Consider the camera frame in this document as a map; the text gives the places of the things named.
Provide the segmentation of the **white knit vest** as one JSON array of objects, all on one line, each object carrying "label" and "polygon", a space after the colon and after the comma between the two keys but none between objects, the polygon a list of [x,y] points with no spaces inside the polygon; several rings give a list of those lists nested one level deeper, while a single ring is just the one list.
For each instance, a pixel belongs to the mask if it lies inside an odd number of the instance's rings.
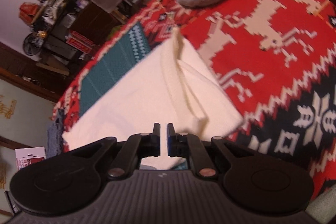
[{"label": "white knit vest", "polygon": [[125,141],[155,123],[209,141],[243,121],[191,43],[175,28],[63,134],[73,150],[113,136]]}]

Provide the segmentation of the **folded blue jeans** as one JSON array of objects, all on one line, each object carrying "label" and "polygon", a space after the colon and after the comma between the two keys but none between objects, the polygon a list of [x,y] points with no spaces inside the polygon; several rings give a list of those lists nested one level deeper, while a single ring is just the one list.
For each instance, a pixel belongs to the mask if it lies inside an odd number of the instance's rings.
[{"label": "folded blue jeans", "polygon": [[63,152],[64,110],[57,111],[55,119],[47,130],[46,157],[51,158]]}]

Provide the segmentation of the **green cutting mat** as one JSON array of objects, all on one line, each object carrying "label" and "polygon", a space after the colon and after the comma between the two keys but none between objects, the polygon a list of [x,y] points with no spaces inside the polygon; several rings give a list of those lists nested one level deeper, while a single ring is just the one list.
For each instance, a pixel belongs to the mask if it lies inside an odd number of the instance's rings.
[{"label": "green cutting mat", "polygon": [[143,28],[137,22],[108,50],[82,80],[79,115],[83,116],[150,51]]}]

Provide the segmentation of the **red couplet boxes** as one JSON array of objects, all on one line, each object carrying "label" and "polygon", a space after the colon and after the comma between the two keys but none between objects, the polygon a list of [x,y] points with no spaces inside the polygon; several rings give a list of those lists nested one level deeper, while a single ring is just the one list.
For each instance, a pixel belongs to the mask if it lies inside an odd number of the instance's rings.
[{"label": "red couplet boxes", "polygon": [[90,53],[95,46],[90,39],[73,30],[70,30],[66,43],[85,54]]}]

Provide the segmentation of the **red patterned blanket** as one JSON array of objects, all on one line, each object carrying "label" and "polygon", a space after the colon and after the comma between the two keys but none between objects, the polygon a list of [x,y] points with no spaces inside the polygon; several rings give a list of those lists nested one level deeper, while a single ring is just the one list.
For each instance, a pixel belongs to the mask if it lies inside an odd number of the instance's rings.
[{"label": "red patterned blanket", "polygon": [[314,195],[335,184],[335,7],[328,0],[225,0],[185,9],[151,0],[75,77],[55,106],[80,118],[81,82],[140,23],[151,48],[179,26],[244,118],[235,143],[310,172]]}]

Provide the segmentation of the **cluttered dark shelf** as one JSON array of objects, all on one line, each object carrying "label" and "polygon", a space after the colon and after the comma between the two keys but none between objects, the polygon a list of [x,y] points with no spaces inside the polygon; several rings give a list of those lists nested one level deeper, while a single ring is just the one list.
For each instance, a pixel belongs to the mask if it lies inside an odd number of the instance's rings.
[{"label": "cluttered dark shelf", "polygon": [[[84,59],[92,55],[100,44],[91,33],[93,23],[103,14],[104,11],[89,0],[36,0],[25,2],[19,8],[19,18],[29,26],[30,33],[44,40],[41,51],[46,50],[66,62],[75,56]],[[95,44],[90,53],[82,53],[66,43],[70,30]]]}]

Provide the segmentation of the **black fan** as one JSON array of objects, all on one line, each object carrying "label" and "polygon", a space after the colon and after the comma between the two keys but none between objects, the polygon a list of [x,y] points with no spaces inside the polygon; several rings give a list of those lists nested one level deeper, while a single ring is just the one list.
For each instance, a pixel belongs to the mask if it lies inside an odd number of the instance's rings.
[{"label": "black fan", "polygon": [[30,33],[23,41],[23,51],[27,56],[35,56],[41,51],[43,43],[43,39]]}]

